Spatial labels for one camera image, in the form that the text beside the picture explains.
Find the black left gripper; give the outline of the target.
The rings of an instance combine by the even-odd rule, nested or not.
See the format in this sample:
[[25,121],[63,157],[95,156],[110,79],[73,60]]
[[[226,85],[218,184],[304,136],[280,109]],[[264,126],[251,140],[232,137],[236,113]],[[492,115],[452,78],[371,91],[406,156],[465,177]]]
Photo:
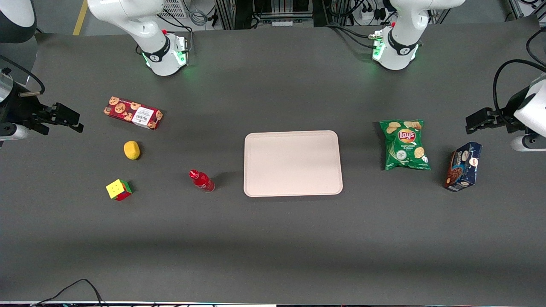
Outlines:
[[466,134],[470,135],[486,128],[495,128],[496,112],[497,123],[506,126],[508,133],[516,131],[528,132],[528,128],[515,117],[515,111],[524,103],[527,91],[519,91],[511,96],[504,107],[499,107],[498,94],[494,91],[494,107],[484,107],[466,117]]

